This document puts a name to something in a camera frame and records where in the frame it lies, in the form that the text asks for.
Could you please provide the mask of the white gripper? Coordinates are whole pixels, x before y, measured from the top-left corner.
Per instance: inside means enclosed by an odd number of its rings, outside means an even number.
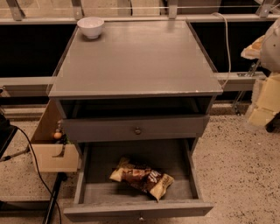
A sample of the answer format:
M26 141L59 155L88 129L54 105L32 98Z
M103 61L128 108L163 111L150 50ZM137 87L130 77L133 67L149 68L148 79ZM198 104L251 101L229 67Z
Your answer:
M280 18L265 36L244 48L241 56L248 60L260 58L262 67L272 72L265 80L255 82L252 104L248 109L248 122L265 126L280 112Z

